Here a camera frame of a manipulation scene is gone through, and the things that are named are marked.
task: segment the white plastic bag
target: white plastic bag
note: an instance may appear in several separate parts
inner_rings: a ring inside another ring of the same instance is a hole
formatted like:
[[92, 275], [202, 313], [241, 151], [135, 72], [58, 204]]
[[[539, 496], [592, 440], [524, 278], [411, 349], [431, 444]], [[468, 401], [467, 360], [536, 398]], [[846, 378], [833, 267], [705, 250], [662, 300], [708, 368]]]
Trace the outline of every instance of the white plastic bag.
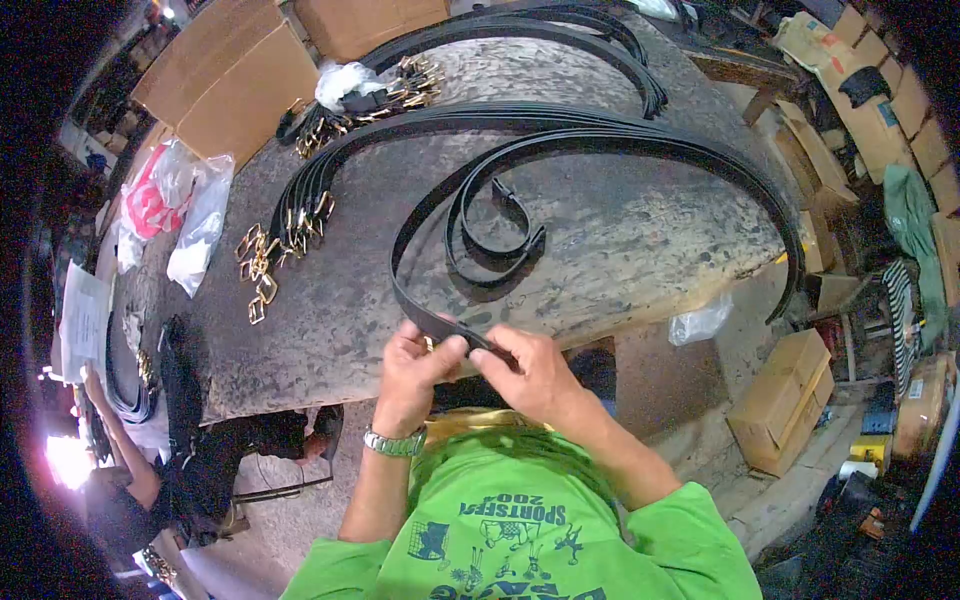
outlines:
[[190, 209], [183, 221], [177, 247], [167, 263], [167, 276], [179, 283], [190, 298], [204, 280], [206, 267], [224, 230], [224, 214], [233, 181], [233, 156], [215, 156], [201, 161], [195, 170], [197, 177]]
[[320, 65], [320, 80], [317, 81], [314, 96], [324, 108], [342, 114], [344, 105], [340, 104], [340, 99], [351, 91], [356, 90], [361, 96], [366, 96], [386, 86], [373, 69], [359, 62], [337, 64], [333, 60], [325, 60]]
[[652, 16], [655, 19], [661, 19], [664, 21], [676, 21], [677, 20], [677, 11], [673, 8], [673, 5], [667, 2], [666, 0], [629, 0], [631, 3], [636, 5], [637, 9], [646, 14], [647, 16]]
[[72, 261], [63, 285], [63, 317], [60, 319], [60, 360], [63, 381], [80, 383], [80, 367], [93, 361], [97, 372], [107, 363], [107, 323], [110, 286]]
[[691, 342], [708, 340], [720, 330], [720, 327], [730, 316], [733, 310], [733, 298], [730, 292], [724, 292], [710, 304], [670, 317], [670, 333], [668, 339], [674, 346], [684, 346]]
[[157, 146], [130, 185], [120, 191], [117, 270], [120, 275], [140, 265], [147, 240], [161, 231], [175, 231], [190, 206], [198, 175], [197, 157], [177, 139]]

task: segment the worn wooden table surface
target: worn wooden table surface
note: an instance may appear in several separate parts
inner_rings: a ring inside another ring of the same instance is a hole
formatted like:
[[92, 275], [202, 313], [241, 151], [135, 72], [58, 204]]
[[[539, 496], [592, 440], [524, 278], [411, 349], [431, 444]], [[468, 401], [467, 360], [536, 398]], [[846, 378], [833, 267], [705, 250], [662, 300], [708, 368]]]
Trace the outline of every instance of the worn wooden table surface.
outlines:
[[[623, 19], [669, 94], [662, 120], [733, 146], [784, 192], [780, 167], [728, 98], [646, 21]], [[636, 91], [622, 75], [558, 43], [491, 38], [427, 54], [446, 72], [443, 103], [542, 100], [638, 115]], [[223, 238], [197, 296], [188, 300], [166, 280], [168, 235], [148, 247], [138, 272], [119, 279], [114, 305], [145, 310], [145, 348], [156, 348], [166, 317], [181, 313], [192, 323], [206, 421], [374, 397], [382, 347], [402, 319], [387, 267], [396, 228], [433, 185], [507, 137], [427, 135], [352, 158], [333, 186], [337, 208], [324, 245], [276, 271], [267, 319], [250, 326], [254, 291], [239, 282], [232, 251], [250, 225], [269, 221], [301, 165], [271, 141], [234, 179]], [[548, 229], [544, 256], [516, 287], [492, 293], [454, 283], [439, 228], [423, 230], [401, 265], [414, 297], [480, 330], [508, 322], [573, 346], [697, 308], [782, 252], [773, 225], [742, 190], [684, 164], [552, 156], [501, 177]], [[516, 235], [491, 205], [474, 205], [474, 221], [491, 218], [491, 236]]]

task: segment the wooden table leg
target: wooden table leg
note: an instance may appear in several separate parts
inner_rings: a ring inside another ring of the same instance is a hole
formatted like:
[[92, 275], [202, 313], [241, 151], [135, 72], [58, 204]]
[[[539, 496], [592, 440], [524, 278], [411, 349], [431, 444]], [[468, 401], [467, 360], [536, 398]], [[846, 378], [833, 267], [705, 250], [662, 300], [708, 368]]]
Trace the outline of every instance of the wooden table leg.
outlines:
[[747, 127], [753, 127], [763, 111], [772, 106], [777, 98], [777, 91], [773, 87], [762, 87], [750, 99], [750, 104], [743, 111], [743, 121]]

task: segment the hand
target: hand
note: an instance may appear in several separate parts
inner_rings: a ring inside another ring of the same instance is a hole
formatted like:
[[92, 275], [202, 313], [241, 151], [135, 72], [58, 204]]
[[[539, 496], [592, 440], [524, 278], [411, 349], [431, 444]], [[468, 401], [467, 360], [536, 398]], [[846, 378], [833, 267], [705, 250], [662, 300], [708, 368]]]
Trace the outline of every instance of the hand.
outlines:
[[383, 349], [383, 379], [373, 413], [373, 433], [399, 440], [412, 435], [430, 414], [433, 386], [452, 380], [467, 354], [467, 340], [454, 335], [428, 352], [423, 334], [412, 321]]
[[584, 416], [585, 409], [602, 410], [600, 401], [580, 385], [549, 337], [498, 324], [487, 333], [487, 339], [510, 352], [522, 372], [511, 371], [495, 354], [479, 348], [470, 353], [470, 362], [519, 413], [563, 433], [564, 424]]
[[80, 367], [80, 377], [84, 381], [84, 390], [86, 397], [90, 398], [90, 403], [97, 409], [97, 412], [103, 414], [105, 410], [111, 410], [107, 405], [107, 397], [104, 395], [104, 388], [100, 384], [100, 374], [97, 373], [93, 361], [86, 361]]

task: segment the silver watch band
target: silver watch band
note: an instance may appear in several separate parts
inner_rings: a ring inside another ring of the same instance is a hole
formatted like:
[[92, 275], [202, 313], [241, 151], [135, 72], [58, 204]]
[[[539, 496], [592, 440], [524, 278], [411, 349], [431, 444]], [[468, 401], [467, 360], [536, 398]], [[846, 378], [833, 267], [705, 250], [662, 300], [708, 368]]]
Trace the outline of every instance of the silver watch band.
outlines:
[[373, 433], [373, 430], [367, 427], [367, 433], [363, 436], [363, 443], [374, 452], [385, 456], [404, 456], [413, 457], [420, 454], [423, 450], [423, 443], [426, 441], [426, 427], [421, 426], [413, 435], [402, 440], [384, 438]]

